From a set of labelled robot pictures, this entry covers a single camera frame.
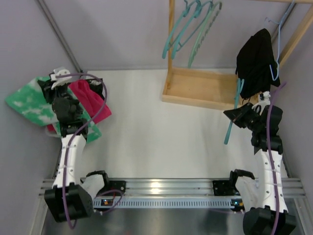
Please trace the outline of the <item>green white tie-dye trousers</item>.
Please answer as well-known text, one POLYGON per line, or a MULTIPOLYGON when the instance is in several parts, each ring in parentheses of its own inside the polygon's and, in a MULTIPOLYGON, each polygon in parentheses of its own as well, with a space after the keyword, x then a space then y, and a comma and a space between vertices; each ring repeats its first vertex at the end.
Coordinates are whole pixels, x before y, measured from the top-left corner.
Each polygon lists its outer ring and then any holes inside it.
MULTIPOLYGON (((61 136, 60 124, 52 111, 51 105, 44 98, 40 81, 48 81, 50 77, 36 77, 16 92, 5 98, 5 102, 16 112, 30 122, 46 127, 51 132, 61 136)), ((87 143, 95 141, 102 136, 97 125, 91 122, 88 125, 87 143)))

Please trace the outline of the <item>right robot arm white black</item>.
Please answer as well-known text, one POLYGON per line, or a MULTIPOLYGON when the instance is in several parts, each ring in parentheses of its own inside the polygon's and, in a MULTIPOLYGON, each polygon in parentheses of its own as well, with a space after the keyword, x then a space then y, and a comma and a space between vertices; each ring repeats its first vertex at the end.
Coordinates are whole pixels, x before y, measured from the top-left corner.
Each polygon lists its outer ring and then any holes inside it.
POLYGON ((296 228, 296 218, 289 213, 283 193, 281 163, 283 143, 278 135, 283 110, 277 106, 261 108, 247 103, 226 110, 230 122, 252 132, 251 145, 258 166, 258 176, 234 170, 230 177, 244 205, 243 231, 246 235, 289 235, 296 228))

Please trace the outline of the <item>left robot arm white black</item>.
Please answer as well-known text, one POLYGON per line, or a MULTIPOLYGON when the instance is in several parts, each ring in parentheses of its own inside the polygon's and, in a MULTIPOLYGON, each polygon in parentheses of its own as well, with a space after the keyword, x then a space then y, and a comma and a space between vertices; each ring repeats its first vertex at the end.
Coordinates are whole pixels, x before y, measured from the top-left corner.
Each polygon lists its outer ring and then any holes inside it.
POLYGON ((62 142, 57 175, 52 188, 44 193, 45 202, 58 223, 90 217, 93 200, 105 186, 106 176, 104 172, 92 172, 81 182, 76 170, 87 143, 89 122, 67 85, 56 86, 52 80, 38 81, 38 84, 56 114, 62 142))

